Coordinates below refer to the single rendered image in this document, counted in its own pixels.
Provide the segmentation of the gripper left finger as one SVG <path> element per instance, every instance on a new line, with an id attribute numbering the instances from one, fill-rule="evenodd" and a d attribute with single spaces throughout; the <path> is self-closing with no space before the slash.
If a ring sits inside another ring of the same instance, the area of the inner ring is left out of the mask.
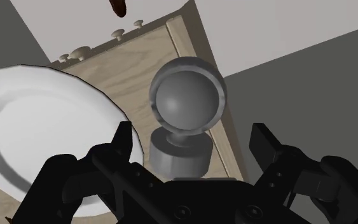
<path id="1" fill-rule="evenodd" d="M 120 122 L 113 140 L 93 146 L 84 158 L 47 159 L 12 224 L 71 224 L 83 198 L 92 195 L 101 198 L 117 224 L 166 224 L 153 191 L 162 182 L 129 161 L 132 137 L 131 122 Z"/>

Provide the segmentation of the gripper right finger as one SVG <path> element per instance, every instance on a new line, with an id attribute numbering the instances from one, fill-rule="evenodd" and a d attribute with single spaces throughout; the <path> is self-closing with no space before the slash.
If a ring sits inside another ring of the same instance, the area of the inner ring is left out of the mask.
<path id="1" fill-rule="evenodd" d="M 329 224 L 358 224 L 358 169 L 348 160 L 308 158 L 254 123 L 249 149 L 263 171 L 248 205 L 248 224 L 310 224 L 290 209 L 297 195 L 311 198 Z"/>

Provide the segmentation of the light wooden chest of drawers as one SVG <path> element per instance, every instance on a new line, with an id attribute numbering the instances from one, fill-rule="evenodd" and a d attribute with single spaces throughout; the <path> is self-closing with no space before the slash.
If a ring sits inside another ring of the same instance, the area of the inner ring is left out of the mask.
<path id="1" fill-rule="evenodd" d="M 123 36 L 125 42 L 107 42 L 112 46 L 103 53 L 63 69 L 97 87 L 124 110 L 139 134 L 145 153 L 145 168 L 149 164 L 149 138 L 158 127 L 148 101 L 148 91 L 156 71 L 174 57 L 197 56 L 214 64 L 207 37 L 199 18 L 174 18 L 146 24 Z M 236 133 L 232 127 L 229 107 L 226 107 L 222 122 L 208 131 L 214 141 L 214 149 L 206 178 L 243 178 L 241 165 L 236 158 L 240 150 Z M 0 190 L 0 224 L 8 224 L 5 216 L 17 210 L 19 201 Z M 116 222 L 111 213 L 86 218 L 75 218 L 73 224 L 96 224 L 96 221 Z"/>

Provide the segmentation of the grey ball on round stand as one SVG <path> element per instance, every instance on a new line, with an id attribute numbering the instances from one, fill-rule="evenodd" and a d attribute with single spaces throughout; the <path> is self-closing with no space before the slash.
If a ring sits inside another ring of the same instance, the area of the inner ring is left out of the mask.
<path id="1" fill-rule="evenodd" d="M 149 101 L 160 124 L 150 137 L 153 170 L 167 179 L 204 176 L 214 148 L 207 131 L 226 107 L 226 85 L 219 71 L 198 57 L 173 59 L 155 74 Z"/>

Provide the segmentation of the white round plate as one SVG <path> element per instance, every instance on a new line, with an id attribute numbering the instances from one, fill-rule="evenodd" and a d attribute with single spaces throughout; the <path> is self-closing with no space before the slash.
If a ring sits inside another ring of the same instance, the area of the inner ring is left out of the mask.
<path id="1" fill-rule="evenodd" d="M 0 69 L 0 190 L 22 201 L 51 156 L 110 142 L 126 114 L 82 79 L 42 66 Z"/>

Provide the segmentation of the dark brown rounded object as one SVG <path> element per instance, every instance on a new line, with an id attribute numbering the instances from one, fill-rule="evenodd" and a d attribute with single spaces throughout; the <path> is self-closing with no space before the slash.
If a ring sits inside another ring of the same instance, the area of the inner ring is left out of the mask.
<path id="1" fill-rule="evenodd" d="M 115 14 L 123 18 L 127 14 L 127 6 L 125 0 L 109 0 L 110 5 Z"/>

